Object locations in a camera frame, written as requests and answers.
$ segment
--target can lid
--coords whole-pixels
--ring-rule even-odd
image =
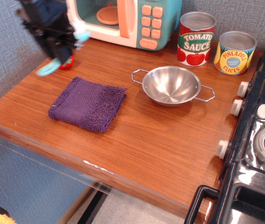
[[[216,20],[211,14],[200,11],[183,14],[180,22],[192,31],[210,29],[216,24]]]
[[[228,31],[223,33],[219,41],[221,45],[231,50],[246,51],[254,49],[257,45],[255,37],[241,31]]]

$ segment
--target tomato sauce label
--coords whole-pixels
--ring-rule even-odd
[[[212,32],[180,33],[177,59],[189,66],[205,64],[209,59],[213,36]]]

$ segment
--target pineapple slices can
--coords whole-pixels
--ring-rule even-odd
[[[228,75],[240,75],[247,71],[257,40],[241,31],[221,34],[214,60],[217,70]]]

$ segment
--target microwave door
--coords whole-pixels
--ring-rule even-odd
[[[84,21],[92,38],[136,48],[137,2],[138,0],[67,0],[68,17],[73,22]],[[108,17],[107,21],[99,21],[101,20],[100,11],[109,9],[114,13],[115,8],[117,24],[109,24]]]

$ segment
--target tomato illustration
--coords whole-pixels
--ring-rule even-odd
[[[178,49],[177,49],[177,59],[180,62],[183,62],[186,60],[186,54],[182,51],[182,49],[180,47],[178,47]]]
[[[194,54],[194,55],[188,55],[186,57],[186,61],[187,63],[189,63],[192,66],[197,66],[199,64],[201,64],[205,59],[205,55],[204,54]]]
[[[211,50],[209,50],[209,51],[206,53],[206,55],[205,55],[205,61],[208,61],[208,59],[209,59],[209,55],[210,55],[210,51],[211,51]]]

